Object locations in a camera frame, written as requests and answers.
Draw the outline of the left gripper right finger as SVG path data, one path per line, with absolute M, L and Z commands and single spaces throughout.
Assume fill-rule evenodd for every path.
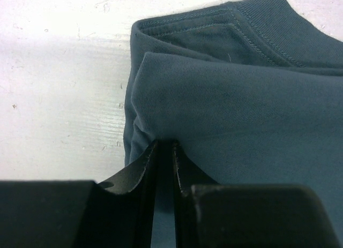
M 339 247 L 316 193 L 302 185 L 221 185 L 172 145 L 177 247 Z

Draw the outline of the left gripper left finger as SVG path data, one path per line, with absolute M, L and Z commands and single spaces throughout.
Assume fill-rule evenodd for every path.
M 101 183 L 2 181 L 1 247 L 150 247 L 157 153 Z

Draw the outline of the blue-grey t shirt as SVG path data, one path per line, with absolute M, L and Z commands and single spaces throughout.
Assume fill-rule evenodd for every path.
M 300 183 L 342 214 L 342 42 L 286 0 L 242 0 L 131 30 L 125 163 L 176 139 L 220 183 Z

